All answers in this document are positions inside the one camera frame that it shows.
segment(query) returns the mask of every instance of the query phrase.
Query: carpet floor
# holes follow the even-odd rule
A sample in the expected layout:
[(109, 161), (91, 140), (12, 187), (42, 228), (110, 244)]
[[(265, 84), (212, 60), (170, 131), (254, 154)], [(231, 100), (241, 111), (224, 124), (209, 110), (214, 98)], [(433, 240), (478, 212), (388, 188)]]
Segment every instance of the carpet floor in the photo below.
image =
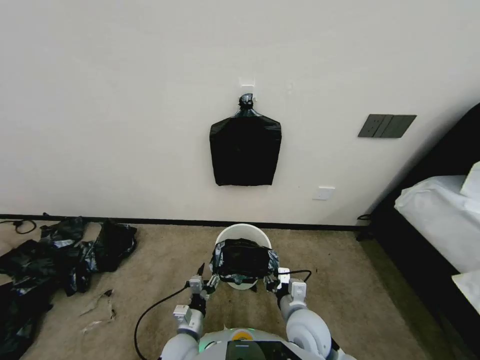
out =
[[(38, 225), (52, 224), (39, 221)], [(198, 267), (210, 261), (220, 227), (135, 224), (138, 247), (115, 272), (95, 274), (86, 293), (54, 295), (53, 308), (42, 318), (36, 340), (22, 360), (135, 360), (134, 327), (154, 302), (180, 289)], [(85, 241), (94, 240), (100, 225), (90, 223)], [(347, 231), (264, 229), (280, 265), (311, 269), (307, 304), (327, 323), (333, 338), (358, 360), (453, 359), (449, 343), (376, 241), (357, 242)], [(0, 255), (40, 231), (18, 235), (0, 225)], [(205, 270), (204, 277), (210, 276)], [(89, 323), (104, 319), (107, 306), (79, 316), (91, 300), (113, 289), (116, 319), (82, 334)], [(139, 328), (139, 347), (157, 359), (175, 335), (172, 311), (188, 304), (185, 290), (153, 309)], [(224, 328), (257, 328), (285, 337), (285, 323), (274, 295), (259, 283), (258, 292), (238, 291), (221, 283), (207, 303), (206, 332)]]

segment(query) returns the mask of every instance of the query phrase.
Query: wall socket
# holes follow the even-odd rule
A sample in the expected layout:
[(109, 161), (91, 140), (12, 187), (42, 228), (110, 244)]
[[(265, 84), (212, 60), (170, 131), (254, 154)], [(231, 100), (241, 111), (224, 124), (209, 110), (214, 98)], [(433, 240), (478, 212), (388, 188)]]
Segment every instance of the wall socket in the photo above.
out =
[(328, 200), (328, 199), (330, 199), (330, 197), (332, 196), (334, 191), (335, 191), (334, 187), (319, 186), (316, 189), (315, 194), (313, 194), (312, 199), (314, 199), (314, 200)]

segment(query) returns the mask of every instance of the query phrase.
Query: white bedsheet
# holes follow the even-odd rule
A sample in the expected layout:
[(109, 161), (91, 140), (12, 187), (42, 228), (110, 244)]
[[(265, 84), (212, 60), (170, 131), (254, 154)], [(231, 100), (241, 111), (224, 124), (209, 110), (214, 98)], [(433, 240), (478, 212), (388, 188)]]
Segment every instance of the white bedsheet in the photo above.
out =
[(395, 209), (460, 273), (480, 270), (480, 202), (460, 194), (464, 180), (431, 177), (395, 201)]
[(451, 278), (480, 314), (480, 270), (453, 275)]

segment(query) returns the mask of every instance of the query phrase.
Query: gray light switch panel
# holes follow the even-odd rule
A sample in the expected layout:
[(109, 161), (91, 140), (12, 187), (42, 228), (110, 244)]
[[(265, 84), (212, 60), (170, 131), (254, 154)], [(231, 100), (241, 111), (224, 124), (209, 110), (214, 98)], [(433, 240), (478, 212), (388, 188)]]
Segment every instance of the gray light switch panel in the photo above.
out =
[(363, 124), (363, 127), (360, 130), (360, 133), (358, 133), (358, 137), (373, 138), (375, 132), (379, 128), (384, 118), (385, 118), (385, 115), (379, 115), (379, 114), (368, 115), (368, 118), (366, 119), (365, 124)]
[(359, 138), (401, 138), (417, 115), (370, 114)]
[(382, 138), (401, 138), (417, 115), (394, 115), (381, 134)]
[(385, 132), (385, 129), (390, 124), (393, 117), (394, 117), (393, 115), (385, 115), (385, 117), (383, 118), (383, 121), (381, 122), (380, 126), (375, 131), (375, 134), (373, 134), (374, 138), (381, 138), (382, 137), (382, 134)]

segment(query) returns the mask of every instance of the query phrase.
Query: black bed frame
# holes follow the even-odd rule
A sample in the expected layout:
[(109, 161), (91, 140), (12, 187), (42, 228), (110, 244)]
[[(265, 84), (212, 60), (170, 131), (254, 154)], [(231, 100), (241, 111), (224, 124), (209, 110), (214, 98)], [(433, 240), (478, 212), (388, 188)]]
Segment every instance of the black bed frame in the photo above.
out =
[(480, 104), (467, 112), (371, 214), (370, 230), (440, 322), (445, 317), (480, 358), (480, 314), (452, 281), (459, 272), (394, 209), (402, 189), (433, 176), (466, 175), (480, 161)]

